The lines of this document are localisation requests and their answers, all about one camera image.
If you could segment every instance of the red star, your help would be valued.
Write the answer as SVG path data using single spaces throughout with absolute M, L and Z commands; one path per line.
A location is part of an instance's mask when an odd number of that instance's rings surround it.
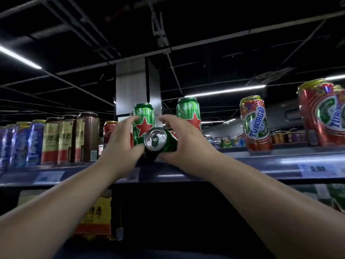
M 195 112 L 193 115 L 193 119 L 189 119 L 186 121 L 189 122 L 191 125 L 195 126 L 199 131 L 201 131 L 201 129 L 200 129 L 201 120 L 198 119 Z
M 142 120 L 142 123 L 141 124 L 137 124 L 135 127 L 137 129 L 139 129 L 139 135 L 138 135 L 138 138 L 139 138 L 142 135 L 144 135 L 147 131 L 149 131 L 153 127 L 153 124 L 148 124 L 146 122 L 146 118 L 144 117 L 143 120 Z

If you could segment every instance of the black ceiling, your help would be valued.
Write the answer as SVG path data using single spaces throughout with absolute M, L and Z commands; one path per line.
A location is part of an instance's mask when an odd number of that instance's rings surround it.
M 3 11 L 32 0 L 6 1 Z M 160 72 L 164 113 L 174 112 L 181 96 L 260 84 L 256 75 L 286 67 L 293 70 L 254 92 L 267 106 L 295 98 L 304 81 L 345 73 L 344 0 L 150 1 L 158 20 L 162 12 L 168 46 L 159 47 L 153 35 L 148 0 L 43 0 L 0 12 L 0 45 L 103 99 L 53 77 L 39 78 L 46 73 L 0 53 L 0 125 L 83 110 L 98 113 L 101 121 L 113 119 L 111 61 L 167 48 L 182 93 L 166 50 L 149 56 Z M 73 70 L 79 67 L 83 71 Z M 249 94 L 198 98 L 202 119 L 238 116 L 239 100 Z

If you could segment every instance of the hand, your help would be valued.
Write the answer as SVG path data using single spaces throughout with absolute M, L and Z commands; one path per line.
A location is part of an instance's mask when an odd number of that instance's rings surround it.
M 189 122 L 174 115 L 162 115 L 159 119 L 178 136 L 177 151 L 161 153 L 159 158 L 188 174 L 206 179 L 217 157 L 222 154 Z
M 130 147 L 131 124 L 138 116 L 131 116 L 116 124 L 107 147 L 96 163 L 114 172 L 115 180 L 126 177 L 144 152 L 144 145 Z

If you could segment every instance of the bare skin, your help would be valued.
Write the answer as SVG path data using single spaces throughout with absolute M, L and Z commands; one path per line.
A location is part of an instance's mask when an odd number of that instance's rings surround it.
M 143 146 L 129 145 L 135 119 L 115 127 L 91 167 L 0 217 L 2 258 L 55 254 L 102 191 L 125 177 L 143 153 Z M 176 152 L 160 158 L 217 187 L 277 258 L 343 258 L 343 214 L 221 154 L 185 120 L 163 115 L 161 121 L 169 123 L 179 142 Z

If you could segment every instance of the forearm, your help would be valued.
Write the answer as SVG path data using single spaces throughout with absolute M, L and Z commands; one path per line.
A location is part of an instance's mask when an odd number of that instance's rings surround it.
M 345 249 L 345 217 L 230 157 L 221 155 L 208 180 L 278 258 L 337 258 Z
M 51 258 L 115 179 L 96 163 L 0 217 L 1 257 Z

